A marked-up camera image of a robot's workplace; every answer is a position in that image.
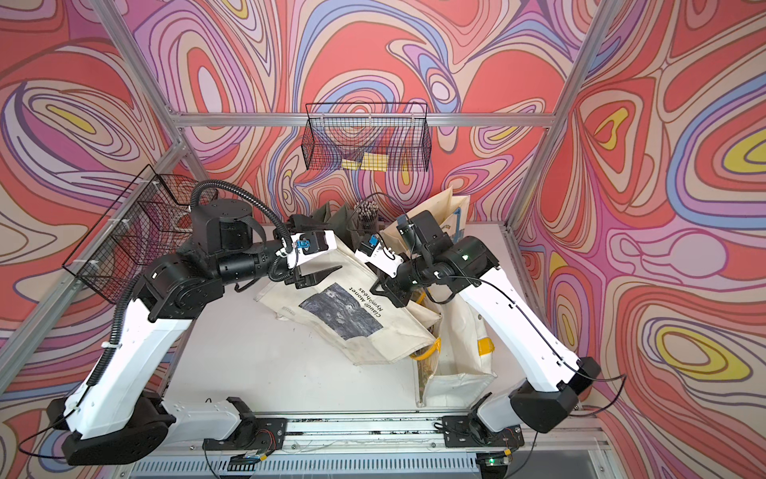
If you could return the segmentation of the cream canvas tote bag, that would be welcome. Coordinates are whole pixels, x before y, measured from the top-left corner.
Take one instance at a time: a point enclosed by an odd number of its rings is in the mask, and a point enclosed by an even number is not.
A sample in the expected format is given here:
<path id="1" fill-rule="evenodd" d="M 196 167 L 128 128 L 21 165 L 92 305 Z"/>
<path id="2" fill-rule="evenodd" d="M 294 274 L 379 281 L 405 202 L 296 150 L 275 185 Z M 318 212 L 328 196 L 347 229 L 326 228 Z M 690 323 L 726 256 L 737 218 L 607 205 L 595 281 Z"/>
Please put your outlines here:
<path id="1" fill-rule="evenodd" d="M 440 313 L 418 303 L 397 309 L 373 295 L 376 275 L 343 243 L 308 265 L 340 269 L 306 289 L 264 279 L 255 287 L 255 300 L 287 321 L 311 327 L 355 365 L 395 363 L 435 342 L 428 328 L 440 321 Z"/>

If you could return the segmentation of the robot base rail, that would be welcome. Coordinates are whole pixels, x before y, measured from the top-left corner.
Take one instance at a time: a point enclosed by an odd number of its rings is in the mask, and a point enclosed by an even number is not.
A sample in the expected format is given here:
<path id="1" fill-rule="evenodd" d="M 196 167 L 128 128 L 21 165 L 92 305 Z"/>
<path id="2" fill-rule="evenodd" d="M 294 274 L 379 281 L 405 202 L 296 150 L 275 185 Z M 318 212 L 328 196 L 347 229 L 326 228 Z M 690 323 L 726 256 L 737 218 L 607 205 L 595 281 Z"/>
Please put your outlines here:
<path id="1" fill-rule="evenodd" d="M 516 426 L 473 441 L 457 412 L 285 414 L 263 461 L 201 441 L 163 446 L 113 478 L 622 478 L 602 427 L 569 419 L 539 434 Z"/>

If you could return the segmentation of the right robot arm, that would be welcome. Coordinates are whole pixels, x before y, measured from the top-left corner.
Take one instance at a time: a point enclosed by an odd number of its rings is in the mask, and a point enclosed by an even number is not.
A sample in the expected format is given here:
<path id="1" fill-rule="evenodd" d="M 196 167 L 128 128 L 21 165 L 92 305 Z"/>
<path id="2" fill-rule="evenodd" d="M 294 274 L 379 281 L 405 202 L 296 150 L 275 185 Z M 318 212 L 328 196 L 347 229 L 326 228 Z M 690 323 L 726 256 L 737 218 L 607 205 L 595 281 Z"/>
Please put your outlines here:
<path id="1" fill-rule="evenodd" d="M 357 259 L 377 270 L 373 295 L 406 307 L 415 289 L 443 285 L 450 299 L 462 299 L 490 325 L 524 371 L 518 386 L 476 406 L 475 429 L 497 433 L 524 424 L 545 434 L 575 417 L 580 397 L 606 381 L 596 360 L 556 338 L 480 239 L 453 241 L 428 211 L 400 217 L 396 229 L 405 253 L 394 253 L 379 235 L 366 235 L 356 246 Z"/>

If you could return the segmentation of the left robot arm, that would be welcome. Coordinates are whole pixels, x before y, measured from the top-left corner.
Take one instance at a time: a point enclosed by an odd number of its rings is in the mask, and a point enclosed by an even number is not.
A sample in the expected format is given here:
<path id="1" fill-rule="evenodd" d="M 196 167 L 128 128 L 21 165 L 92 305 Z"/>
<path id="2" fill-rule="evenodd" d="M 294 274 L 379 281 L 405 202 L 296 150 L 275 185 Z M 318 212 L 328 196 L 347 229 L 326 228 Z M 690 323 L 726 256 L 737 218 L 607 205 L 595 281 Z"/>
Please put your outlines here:
<path id="1" fill-rule="evenodd" d="M 240 450 L 259 462 L 279 447 L 239 398 L 173 407 L 147 384 L 170 347 L 218 301 L 228 285 L 245 291 L 261 279 L 297 289 L 318 285 L 327 271 L 301 267 L 337 247 L 327 225 L 293 215 L 282 220 L 231 183 L 197 183 L 190 197 L 191 236 L 152 261 L 126 285 L 109 338 L 87 379 L 47 409 L 51 429 L 67 436 L 61 459 L 71 466 L 126 465 L 172 442 Z"/>

